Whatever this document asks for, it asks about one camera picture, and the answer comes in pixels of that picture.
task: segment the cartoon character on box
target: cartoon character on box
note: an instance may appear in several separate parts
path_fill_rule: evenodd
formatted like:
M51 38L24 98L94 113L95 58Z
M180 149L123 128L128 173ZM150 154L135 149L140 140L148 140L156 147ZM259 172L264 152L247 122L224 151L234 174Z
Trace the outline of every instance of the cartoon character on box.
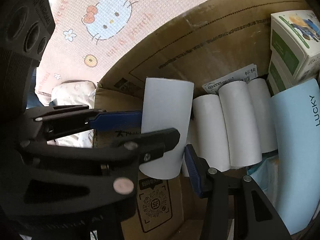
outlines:
M301 31L302 36L306 40L310 41L312 38L316 42L319 42L318 39L320 39L320 30L315 24L313 24L311 20L304 20L298 15L291 15L289 19L292 21L291 26Z
M127 24L131 17L132 5L129 0L99 0L93 6L87 7L87 14L82 17L82 23L92 36L92 40L107 40Z

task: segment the cartoon cat face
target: cartoon cat face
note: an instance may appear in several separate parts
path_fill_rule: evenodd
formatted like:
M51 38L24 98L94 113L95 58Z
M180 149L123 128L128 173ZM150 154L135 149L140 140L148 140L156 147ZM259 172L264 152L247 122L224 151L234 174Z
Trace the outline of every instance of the cartoon cat face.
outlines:
M129 0L99 0L96 6L89 6L82 22L92 39L98 43L122 30L130 19L132 4Z

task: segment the red bow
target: red bow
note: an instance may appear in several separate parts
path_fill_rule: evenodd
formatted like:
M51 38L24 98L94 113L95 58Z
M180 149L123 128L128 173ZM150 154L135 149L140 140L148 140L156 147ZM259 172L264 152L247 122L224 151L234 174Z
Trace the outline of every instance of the red bow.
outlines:
M84 23L93 23L95 18L94 15L98 13L98 9L90 5L87 7L87 14L83 17L83 22Z

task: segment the black cable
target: black cable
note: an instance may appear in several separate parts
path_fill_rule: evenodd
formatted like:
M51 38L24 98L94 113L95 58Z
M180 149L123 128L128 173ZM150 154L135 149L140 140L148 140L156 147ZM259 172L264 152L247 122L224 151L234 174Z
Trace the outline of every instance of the black cable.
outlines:
M98 240L97 237L96 237L96 235L95 235L95 233L94 233L93 231L91 231L91 233L93 234L94 239L95 239L95 240Z

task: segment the metal screw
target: metal screw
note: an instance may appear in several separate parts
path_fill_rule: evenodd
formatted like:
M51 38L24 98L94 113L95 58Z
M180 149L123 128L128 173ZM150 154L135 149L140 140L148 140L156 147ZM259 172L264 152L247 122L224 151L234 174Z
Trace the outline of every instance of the metal screw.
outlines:
M24 141L21 141L21 142L20 142L20 146L21 146L22 148L27 147L29 144L30 144L30 141L29 141L29 140L24 140Z
M117 192L121 195L128 195L133 191L134 184L128 178L117 178L113 182L113 188L114 188L115 192Z
M138 148L138 144L133 142L133 141L128 141L128 142L125 142L124 143L124 147L127 149L127 150L134 150L134 149L137 149Z
M246 182L250 182L252 180L252 178L249 175L244 175L243 180Z
M150 153L146 153L146 155L143 158L144 162L148 162L148 161L150 161L150 159L151 159Z
M208 169L208 172L209 172L210 174L216 174L218 171L217 171L215 168L209 168L209 169Z

